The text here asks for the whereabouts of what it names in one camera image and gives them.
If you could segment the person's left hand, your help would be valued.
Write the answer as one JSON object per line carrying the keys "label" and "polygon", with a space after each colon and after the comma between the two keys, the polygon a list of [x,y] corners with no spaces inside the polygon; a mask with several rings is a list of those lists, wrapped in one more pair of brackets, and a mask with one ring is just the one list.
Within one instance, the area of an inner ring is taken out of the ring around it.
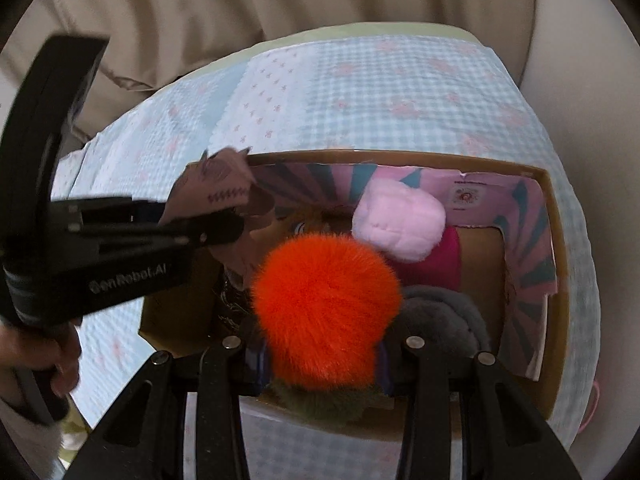
{"label": "person's left hand", "polygon": [[82,318],[68,324],[68,333],[60,341],[38,338],[15,327],[1,325],[1,399],[13,406],[24,403],[24,396],[13,373],[14,368],[46,370],[54,366],[52,391],[62,398],[79,382],[81,346],[77,333]]}

